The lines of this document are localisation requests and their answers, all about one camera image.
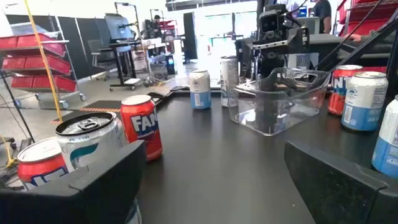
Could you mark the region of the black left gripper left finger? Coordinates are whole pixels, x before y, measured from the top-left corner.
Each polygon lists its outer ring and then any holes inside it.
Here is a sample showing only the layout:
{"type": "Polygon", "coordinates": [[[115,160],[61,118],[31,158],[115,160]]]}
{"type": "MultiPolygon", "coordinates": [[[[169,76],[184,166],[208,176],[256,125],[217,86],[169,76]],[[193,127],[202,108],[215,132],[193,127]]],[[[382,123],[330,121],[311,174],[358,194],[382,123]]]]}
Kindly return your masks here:
{"type": "Polygon", "coordinates": [[[0,190],[0,224],[128,224],[145,165],[137,140],[28,192],[0,190]]]}

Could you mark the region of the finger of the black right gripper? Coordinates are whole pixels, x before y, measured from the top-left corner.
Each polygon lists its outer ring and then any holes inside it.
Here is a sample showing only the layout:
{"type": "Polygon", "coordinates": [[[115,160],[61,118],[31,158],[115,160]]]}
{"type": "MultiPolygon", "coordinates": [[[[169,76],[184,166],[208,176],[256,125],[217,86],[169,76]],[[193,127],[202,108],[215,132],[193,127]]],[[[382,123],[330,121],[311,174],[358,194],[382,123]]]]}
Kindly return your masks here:
{"type": "Polygon", "coordinates": [[[253,38],[243,38],[235,41],[237,60],[241,65],[250,67],[252,62],[253,38]]]}
{"type": "Polygon", "coordinates": [[[297,54],[308,51],[310,33],[307,27],[295,27],[288,32],[288,53],[297,54]]]}

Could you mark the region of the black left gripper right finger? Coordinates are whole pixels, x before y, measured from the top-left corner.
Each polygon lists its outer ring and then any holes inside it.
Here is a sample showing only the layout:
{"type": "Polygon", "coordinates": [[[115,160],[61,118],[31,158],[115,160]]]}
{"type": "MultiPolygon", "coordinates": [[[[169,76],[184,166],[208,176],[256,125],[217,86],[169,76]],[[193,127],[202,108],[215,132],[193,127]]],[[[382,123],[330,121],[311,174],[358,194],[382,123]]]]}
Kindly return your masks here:
{"type": "Polygon", "coordinates": [[[398,224],[398,179],[298,142],[284,161],[317,224],[398,224]]]}

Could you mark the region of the red Fanta strawberry soda can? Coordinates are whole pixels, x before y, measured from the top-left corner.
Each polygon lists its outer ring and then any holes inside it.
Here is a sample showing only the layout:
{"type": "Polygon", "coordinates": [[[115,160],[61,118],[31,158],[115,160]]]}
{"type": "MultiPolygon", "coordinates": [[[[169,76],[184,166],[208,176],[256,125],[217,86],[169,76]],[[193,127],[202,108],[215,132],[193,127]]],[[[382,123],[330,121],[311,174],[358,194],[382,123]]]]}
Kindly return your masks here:
{"type": "Polygon", "coordinates": [[[129,142],[143,140],[146,159],[152,161],[163,153],[155,103],[149,95],[134,95],[121,101],[121,120],[129,142]]]}
{"type": "Polygon", "coordinates": [[[328,103],[328,110],[335,115],[342,115],[347,84],[349,79],[363,69],[360,65],[339,65],[333,71],[331,78],[332,93],[328,103]]]}
{"type": "Polygon", "coordinates": [[[37,141],[17,155],[17,175],[26,190],[32,190],[68,173],[56,137],[37,141]]]}

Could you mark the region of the white and blue Spindrift can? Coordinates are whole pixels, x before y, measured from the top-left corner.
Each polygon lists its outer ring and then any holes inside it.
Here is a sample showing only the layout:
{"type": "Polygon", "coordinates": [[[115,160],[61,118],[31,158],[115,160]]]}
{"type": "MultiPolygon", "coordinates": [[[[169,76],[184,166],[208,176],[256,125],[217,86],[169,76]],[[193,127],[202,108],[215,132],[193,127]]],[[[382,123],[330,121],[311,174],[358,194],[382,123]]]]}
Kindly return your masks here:
{"type": "Polygon", "coordinates": [[[379,172],[398,179],[398,95],[386,107],[372,165],[379,172]]]}
{"type": "Polygon", "coordinates": [[[207,70],[193,69],[189,73],[190,102],[193,109],[211,107],[210,74],[207,70]]]}
{"type": "Polygon", "coordinates": [[[341,123],[355,131],[374,131],[388,89],[385,73],[357,72],[346,84],[341,123]]]}

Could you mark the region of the clear plastic bin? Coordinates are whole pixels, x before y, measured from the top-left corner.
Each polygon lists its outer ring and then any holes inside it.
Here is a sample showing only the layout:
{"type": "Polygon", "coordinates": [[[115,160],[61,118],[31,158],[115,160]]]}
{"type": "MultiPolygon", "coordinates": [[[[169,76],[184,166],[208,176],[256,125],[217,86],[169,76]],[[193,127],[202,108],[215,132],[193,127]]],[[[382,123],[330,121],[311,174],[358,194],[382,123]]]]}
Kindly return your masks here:
{"type": "Polygon", "coordinates": [[[231,121],[274,136],[319,114],[330,72],[275,68],[265,78],[226,83],[231,121]]]}

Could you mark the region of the person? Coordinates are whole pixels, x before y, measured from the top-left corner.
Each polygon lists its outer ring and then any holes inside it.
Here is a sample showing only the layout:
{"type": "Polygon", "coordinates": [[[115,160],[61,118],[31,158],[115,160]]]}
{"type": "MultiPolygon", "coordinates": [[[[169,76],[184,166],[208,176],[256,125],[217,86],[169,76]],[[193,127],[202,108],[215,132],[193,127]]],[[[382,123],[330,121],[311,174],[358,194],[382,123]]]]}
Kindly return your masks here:
{"type": "Polygon", "coordinates": [[[160,16],[155,15],[152,24],[150,26],[150,37],[151,38],[162,38],[162,31],[160,27],[160,16]]]}
{"type": "Polygon", "coordinates": [[[328,0],[316,0],[315,2],[315,6],[310,11],[310,16],[320,19],[320,34],[329,34],[331,31],[331,5],[328,0]]]}

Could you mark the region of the black upright panel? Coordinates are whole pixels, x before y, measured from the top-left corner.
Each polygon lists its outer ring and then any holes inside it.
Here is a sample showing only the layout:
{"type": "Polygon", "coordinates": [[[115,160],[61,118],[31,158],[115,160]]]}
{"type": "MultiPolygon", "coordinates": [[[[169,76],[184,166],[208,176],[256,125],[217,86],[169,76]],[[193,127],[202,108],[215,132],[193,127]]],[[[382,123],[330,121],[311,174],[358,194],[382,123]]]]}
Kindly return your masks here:
{"type": "Polygon", "coordinates": [[[185,56],[189,60],[197,59],[197,37],[195,35],[195,15],[194,12],[183,15],[184,36],[185,36],[185,56]]]}

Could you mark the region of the metal rack with red bins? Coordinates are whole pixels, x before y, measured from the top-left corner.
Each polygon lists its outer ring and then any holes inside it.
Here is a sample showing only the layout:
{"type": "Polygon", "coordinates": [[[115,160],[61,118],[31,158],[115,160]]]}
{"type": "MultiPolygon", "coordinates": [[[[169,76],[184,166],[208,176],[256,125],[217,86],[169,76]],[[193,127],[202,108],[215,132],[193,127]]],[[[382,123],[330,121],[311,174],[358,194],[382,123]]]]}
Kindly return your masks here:
{"type": "MultiPolygon", "coordinates": [[[[34,95],[35,99],[38,101],[39,107],[40,108],[52,108],[53,106],[50,104],[52,99],[56,99],[58,101],[58,105],[60,107],[60,109],[62,110],[66,110],[69,108],[69,103],[71,101],[76,101],[76,100],[81,100],[81,101],[85,101],[86,100],[86,96],[85,94],[80,90],[79,84],[78,84],[78,79],[75,73],[75,69],[74,66],[72,64],[72,60],[71,60],[71,56],[69,54],[68,48],[67,48],[67,43],[68,41],[65,40],[63,37],[57,37],[55,36],[51,36],[48,35],[46,33],[41,33],[44,35],[47,35],[48,37],[52,38],[53,41],[48,41],[48,43],[60,43],[60,44],[64,44],[65,46],[65,56],[64,57],[59,57],[59,56],[55,56],[58,58],[61,58],[65,61],[67,61],[70,66],[71,66],[71,75],[70,76],[66,76],[66,75],[60,75],[66,78],[69,78],[71,80],[74,80],[76,83],[76,89],[74,92],[69,92],[69,93],[60,93],[55,87],[54,87],[54,80],[53,80],[53,74],[50,71],[48,64],[47,64],[47,59],[46,59],[46,55],[49,54],[45,54],[41,45],[41,41],[39,39],[38,34],[35,35],[36,39],[37,39],[37,43],[39,44],[39,50],[40,50],[40,56],[43,58],[43,62],[45,64],[46,67],[46,71],[47,74],[46,76],[49,77],[49,81],[50,81],[50,86],[52,91],[46,91],[46,92],[38,92],[37,90],[34,90],[33,88],[29,88],[29,89],[17,89],[17,88],[13,88],[11,86],[10,83],[10,87],[14,90],[20,90],[20,91],[26,91],[28,93],[31,93],[34,95]]],[[[38,55],[24,55],[21,54],[20,52],[18,52],[16,50],[16,48],[13,49],[4,49],[4,50],[0,50],[0,54],[2,54],[2,56],[0,57],[0,69],[2,71],[4,71],[6,73],[6,75],[11,75],[11,82],[12,82],[12,78],[13,77],[21,77],[21,76],[32,76],[32,77],[37,77],[37,76],[43,76],[43,75],[33,75],[33,74],[29,74],[27,73],[26,70],[23,69],[19,69],[19,70],[3,70],[2,69],[2,62],[3,62],[3,58],[4,57],[31,57],[31,56],[38,56],[38,55]]]]}

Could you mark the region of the thin black rod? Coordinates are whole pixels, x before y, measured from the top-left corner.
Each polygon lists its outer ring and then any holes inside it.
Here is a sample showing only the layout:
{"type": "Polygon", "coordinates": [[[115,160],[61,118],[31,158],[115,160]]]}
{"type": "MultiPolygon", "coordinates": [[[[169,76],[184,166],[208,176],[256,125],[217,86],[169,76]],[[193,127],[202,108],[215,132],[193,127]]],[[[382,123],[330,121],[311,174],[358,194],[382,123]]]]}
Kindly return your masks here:
{"type": "Polygon", "coordinates": [[[27,122],[26,122],[26,120],[25,120],[25,117],[23,116],[23,114],[22,114],[22,112],[21,112],[21,106],[17,104],[17,100],[15,99],[15,97],[14,97],[12,91],[11,91],[11,88],[10,88],[9,84],[8,84],[8,82],[6,81],[6,73],[5,73],[4,71],[2,71],[1,69],[0,69],[0,77],[2,78],[3,83],[4,83],[4,85],[5,85],[6,89],[7,89],[7,92],[9,93],[9,95],[10,95],[10,97],[11,97],[11,100],[12,100],[12,102],[13,102],[13,104],[14,104],[14,107],[15,107],[15,109],[17,110],[18,115],[19,115],[19,117],[20,117],[22,123],[23,123],[24,126],[25,126],[25,130],[26,130],[27,133],[29,134],[29,135],[26,135],[26,134],[25,134],[26,138],[30,138],[30,139],[32,140],[32,142],[35,143],[35,139],[34,139],[32,133],[31,133],[31,131],[30,131],[30,128],[29,128],[29,126],[28,126],[28,124],[27,124],[27,122]]]}

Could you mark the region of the red plastic storage bin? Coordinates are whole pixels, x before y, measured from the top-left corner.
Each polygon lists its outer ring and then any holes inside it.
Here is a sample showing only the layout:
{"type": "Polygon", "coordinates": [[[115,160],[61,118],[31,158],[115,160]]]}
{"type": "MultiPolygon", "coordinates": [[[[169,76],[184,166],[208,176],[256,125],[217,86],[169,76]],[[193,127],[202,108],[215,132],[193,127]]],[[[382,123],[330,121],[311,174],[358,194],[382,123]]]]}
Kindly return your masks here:
{"type": "Polygon", "coordinates": [[[32,76],[21,76],[13,77],[11,86],[17,89],[29,89],[33,87],[34,77],[32,76]]]}
{"type": "Polygon", "coordinates": [[[2,62],[3,70],[19,70],[25,67],[25,57],[4,57],[2,62]]]}
{"type": "Polygon", "coordinates": [[[17,41],[16,36],[0,37],[0,50],[16,48],[17,41]]]}
{"type": "MultiPolygon", "coordinates": [[[[41,33],[38,36],[45,54],[59,57],[65,56],[64,44],[48,43],[48,41],[53,41],[53,39],[41,33]]],[[[40,55],[39,44],[34,34],[20,35],[17,40],[16,50],[24,55],[40,55]]]]}
{"type": "MultiPolygon", "coordinates": [[[[71,66],[67,61],[53,55],[46,55],[45,57],[47,59],[48,67],[53,75],[71,75],[71,66]]],[[[33,75],[47,74],[43,58],[40,55],[27,57],[24,70],[33,75]]]]}
{"type": "MultiPolygon", "coordinates": [[[[53,80],[54,80],[54,87],[60,93],[74,92],[76,89],[75,81],[69,78],[60,75],[54,75],[53,80]]],[[[37,90],[38,92],[52,91],[49,77],[46,75],[35,77],[32,84],[32,88],[34,90],[37,90]]]]}

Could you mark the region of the black standing desk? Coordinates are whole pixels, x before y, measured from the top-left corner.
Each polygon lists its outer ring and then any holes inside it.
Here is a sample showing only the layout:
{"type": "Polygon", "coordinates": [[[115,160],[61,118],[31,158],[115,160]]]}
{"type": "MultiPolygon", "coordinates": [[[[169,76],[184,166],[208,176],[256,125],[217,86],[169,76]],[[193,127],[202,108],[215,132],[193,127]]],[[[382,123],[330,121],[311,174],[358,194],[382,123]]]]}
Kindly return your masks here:
{"type": "Polygon", "coordinates": [[[110,84],[110,91],[113,91],[115,88],[135,90],[136,85],[141,82],[141,79],[136,77],[132,56],[132,48],[137,46],[141,46],[137,40],[117,40],[115,43],[110,43],[107,47],[100,47],[98,49],[101,53],[113,53],[113,61],[116,64],[119,83],[110,84]]]}

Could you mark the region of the grey computer monitor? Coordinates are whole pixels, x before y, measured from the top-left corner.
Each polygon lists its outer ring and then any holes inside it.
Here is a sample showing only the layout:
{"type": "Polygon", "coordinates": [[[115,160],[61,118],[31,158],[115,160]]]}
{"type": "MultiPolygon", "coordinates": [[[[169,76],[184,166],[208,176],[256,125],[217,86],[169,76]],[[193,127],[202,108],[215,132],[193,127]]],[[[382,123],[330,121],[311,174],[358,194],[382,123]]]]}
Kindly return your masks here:
{"type": "Polygon", "coordinates": [[[132,40],[133,35],[128,20],[119,14],[105,14],[110,42],[116,43],[118,40],[132,40]]]}

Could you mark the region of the grey office chair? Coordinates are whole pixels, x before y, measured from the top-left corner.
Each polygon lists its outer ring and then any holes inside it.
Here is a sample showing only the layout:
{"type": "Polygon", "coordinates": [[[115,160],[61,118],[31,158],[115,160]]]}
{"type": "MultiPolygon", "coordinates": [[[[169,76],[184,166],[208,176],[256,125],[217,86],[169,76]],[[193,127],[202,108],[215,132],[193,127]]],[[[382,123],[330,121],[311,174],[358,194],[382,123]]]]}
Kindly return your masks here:
{"type": "Polygon", "coordinates": [[[115,68],[115,56],[111,48],[106,47],[101,40],[87,41],[91,51],[91,65],[104,70],[104,81],[109,80],[109,73],[115,68]]]}

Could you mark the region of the black frame strut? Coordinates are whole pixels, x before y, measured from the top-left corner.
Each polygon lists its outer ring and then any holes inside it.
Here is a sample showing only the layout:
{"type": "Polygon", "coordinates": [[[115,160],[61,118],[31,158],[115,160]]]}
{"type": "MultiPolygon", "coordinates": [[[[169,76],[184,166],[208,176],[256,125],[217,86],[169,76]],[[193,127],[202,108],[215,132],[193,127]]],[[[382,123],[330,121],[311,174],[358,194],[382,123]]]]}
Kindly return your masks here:
{"type": "Polygon", "coordinates": [[[315,69],[332,71],[338,65],[357,62],[364,54],[385,54],[387,50],[391,52],[394,44],[398,44],[398,8],[383,26],[371,30],[368,35],[361,35],[361,40],[357,43],[353,36],[354,34],[349,34],[327,54],[320,54],[315,69]]]}

